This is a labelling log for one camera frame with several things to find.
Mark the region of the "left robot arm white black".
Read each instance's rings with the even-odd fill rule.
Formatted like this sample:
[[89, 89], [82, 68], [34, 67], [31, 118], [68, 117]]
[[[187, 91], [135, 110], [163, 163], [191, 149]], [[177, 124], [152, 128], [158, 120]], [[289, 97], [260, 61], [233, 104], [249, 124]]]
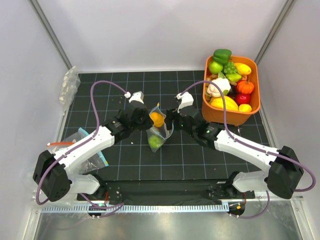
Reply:
[[59, 201], [68, 194], [83, 194], [94, 200], [104, 198], [108, 191], [107, 184], [97, 174], [79, 174], [78, 167], [98, 152], [128, 138], [132, 132], [148, 130], [152, 125], [145, 104], [133, 100], [115, 117], [70, 147], [56, 153], [43, 151], [38, 156], [32, 177], [38, 185], [36, 203], [43, 204], [40, 201], [41, 192], [50, 202]]

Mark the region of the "green lime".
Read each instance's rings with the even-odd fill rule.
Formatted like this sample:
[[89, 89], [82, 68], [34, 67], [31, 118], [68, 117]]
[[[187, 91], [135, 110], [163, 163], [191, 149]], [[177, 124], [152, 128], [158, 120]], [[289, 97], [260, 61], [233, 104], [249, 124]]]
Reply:
[[148, 144], [152, 149], [158, 149], [162, 146], [163, 140], [157, 135], [151, 135], [148, 138]]

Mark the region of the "orange mango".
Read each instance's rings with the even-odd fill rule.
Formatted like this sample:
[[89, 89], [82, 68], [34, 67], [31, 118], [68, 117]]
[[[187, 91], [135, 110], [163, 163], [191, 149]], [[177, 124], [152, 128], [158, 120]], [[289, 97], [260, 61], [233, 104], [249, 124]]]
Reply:
[[153, 121], [154, 127], [161, 128], [165, 124], [165, 117], [162, 114], [158, 112], [151, 112], [149, 116]]

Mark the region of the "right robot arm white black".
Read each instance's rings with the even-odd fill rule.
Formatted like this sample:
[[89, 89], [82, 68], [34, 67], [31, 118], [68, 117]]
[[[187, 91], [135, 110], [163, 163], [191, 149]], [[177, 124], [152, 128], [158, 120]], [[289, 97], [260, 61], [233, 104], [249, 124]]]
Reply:
[[237, 198], [246, 192], [270, 191], [288, 200], [304, 174], [291, 148], [284, 146], [277, 149], [273, 156], [273, 148], [229, 134], [225, 127], [205, 121], [193, 106], [168, 109], [165, 124], [170, 129], [183, 130], [202, 147], [236, 156], [259, 169], [254, 172], [232, 172], [224, 184], [214, 189], [218, 196]]

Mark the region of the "clear zip bag blue zipper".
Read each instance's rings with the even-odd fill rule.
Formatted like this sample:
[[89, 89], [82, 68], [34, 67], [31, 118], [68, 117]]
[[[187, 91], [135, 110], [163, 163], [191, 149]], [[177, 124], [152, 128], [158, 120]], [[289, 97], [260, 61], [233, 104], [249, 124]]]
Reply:
[[[159, 106], [156, 105], [154, 108], [152, 108], [151, 111], [149, 112], [149, 116], [150, 116], [150, 113], [152, 113], [152, 112], [162, 114], [164, 116], [164, 120], [165, 120], [166, 115], [160, 110]], [[168, 138], [171, 137], [171, 135], [166, 135], [166, 123], [165, 122], [164, 122], [164, 125], [160, 128], [154, 127], [152, 125], [152, 127], [150, 129], [148, 129], [146, 131], [146, 133], [147, 133], [147, 141], [150, 136], [156, 135], [162, 139], [162, 145], [167, 141]], [[151, 148], [150, 147], [150, 149], [153, 153], [155, 153], [158, 149], [160, 149], [160, 147], [159, 148]]]

